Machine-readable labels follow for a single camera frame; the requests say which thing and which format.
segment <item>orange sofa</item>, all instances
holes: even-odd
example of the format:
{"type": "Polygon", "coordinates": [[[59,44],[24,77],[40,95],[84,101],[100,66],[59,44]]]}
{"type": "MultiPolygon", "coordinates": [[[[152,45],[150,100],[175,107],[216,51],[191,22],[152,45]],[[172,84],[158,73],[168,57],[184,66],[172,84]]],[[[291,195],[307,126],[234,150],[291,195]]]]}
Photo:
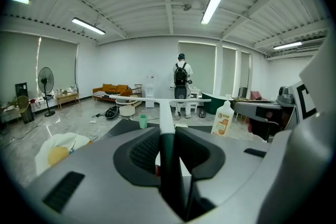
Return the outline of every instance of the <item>orange sofa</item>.
{"type": "Polygon", "coordinates": [[[110,101],[110,102],[114,102],[115,99],[111,99],[111,98],[104,98],[102,97],[98,97],[95,96],[95,93],[98,92],[104,92],[105,94],[119,94],[121,96],[130,96],[132,95],[132,89],[128,88],[128,85],[111,85],[111,84],[103,84],[102,87],[100,88],[95,88],[92,90],[92,97],[94,99],[100,99],[100,100],[106,100],[106,101],[110,101]]]}

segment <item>roller shade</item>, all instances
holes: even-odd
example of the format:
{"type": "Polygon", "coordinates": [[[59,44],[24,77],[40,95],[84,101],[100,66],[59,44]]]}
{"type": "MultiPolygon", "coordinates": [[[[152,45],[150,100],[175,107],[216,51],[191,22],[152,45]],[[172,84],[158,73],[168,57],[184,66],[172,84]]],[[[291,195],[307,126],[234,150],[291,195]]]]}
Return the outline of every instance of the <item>roller shade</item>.
{"type": "Polygon", "coordinates": [[[248,76],[250,73],[250,54],[241,53],[241,69],[240,69],[240,87],[248,87],[248,76]]]}
{"type": "Polygon", "coordinates": [[[15,84],[27,83],[29,98],[37,97],[38,36],[0,32],[0,101],[16,97],[15,84]]]}
{"type": "Polygon", "coordinates": [[[179,53],[185,54],[185,61],[191,65],[193,86],[202,92],[213,94],[216,46],[180,42],[179,53]]]}
{"type": "Polygon", "coordinates": [[[53,90],[65,89],[75,84],[76,53],[77,44],[42,38],[38,54],[38,72],[43,67],[51,69],[54,75],[53,90]]]}
{"type": "Polygon", "coordinates": [[[236,67],[236,50],[223,48],[223,72],[221,96],[233,94],[233,86],[235,82],[235,67],[236,67]]]}

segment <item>black fan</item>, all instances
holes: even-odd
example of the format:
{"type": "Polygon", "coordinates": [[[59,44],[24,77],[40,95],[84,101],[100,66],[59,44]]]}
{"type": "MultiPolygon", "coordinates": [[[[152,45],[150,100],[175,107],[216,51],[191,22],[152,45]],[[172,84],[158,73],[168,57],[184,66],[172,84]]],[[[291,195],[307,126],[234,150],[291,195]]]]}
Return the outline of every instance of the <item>black fan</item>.
{"type": "Polygon", "coordinates": [[[49,110],[47,94],[51,92],[54,87],[54,75],[50,68],[43,67],[38,74],[38,86],[40,90],[45,94],[48,112],[44,116],[49,117],[55,114],[54,110],[49,110]]]}

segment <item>white shirt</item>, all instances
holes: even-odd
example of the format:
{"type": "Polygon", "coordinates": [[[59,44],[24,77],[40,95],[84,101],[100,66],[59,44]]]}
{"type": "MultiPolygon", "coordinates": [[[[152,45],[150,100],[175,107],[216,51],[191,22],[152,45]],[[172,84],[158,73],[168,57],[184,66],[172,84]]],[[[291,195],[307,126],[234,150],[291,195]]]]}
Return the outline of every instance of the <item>white shirt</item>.
{"type": "MultiPolygon", "coordinates": [[[[184,63],[185,63],[185,61],[179,61],[178,63],[177,63],[177,65],[178,65],[178,67],[183,67],[184,66],[184,63]]],[[[185,67],[184,67],[184,69],[185,69],[185,71],[187,71],[187,74],[188,74],[188,78],[190,78],[190,76],[193,74],[193,70],[191,69],[191,66],[187,63],[186,65],[185,65],[185,67]]],[[[176,65],[174,65],[174,67],[173,67],[173,72],[174,72],[174,74],[175,74],[175,71],[177,70],[177,67],[176,67],[176,65]]]]}

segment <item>white pants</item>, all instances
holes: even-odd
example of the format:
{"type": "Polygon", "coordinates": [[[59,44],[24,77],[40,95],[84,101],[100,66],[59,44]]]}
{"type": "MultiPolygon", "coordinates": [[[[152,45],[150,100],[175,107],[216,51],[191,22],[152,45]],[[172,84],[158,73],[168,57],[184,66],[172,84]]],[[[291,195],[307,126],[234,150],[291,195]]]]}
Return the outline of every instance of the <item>white pants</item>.
{"type": "MultiPolygon", "coordinates": [[[[191,91],[189,86],[187,86],[187,99],[191,98],[191,91]]],[[[181,106],[183,103],[176,103],[176,109],[175,109],[175,115],[178,116],[178,112],[181,113],[181,106]]],[[[191,114],[191,103],[185,103],[185,114],[190,115],[191,114]]]]}

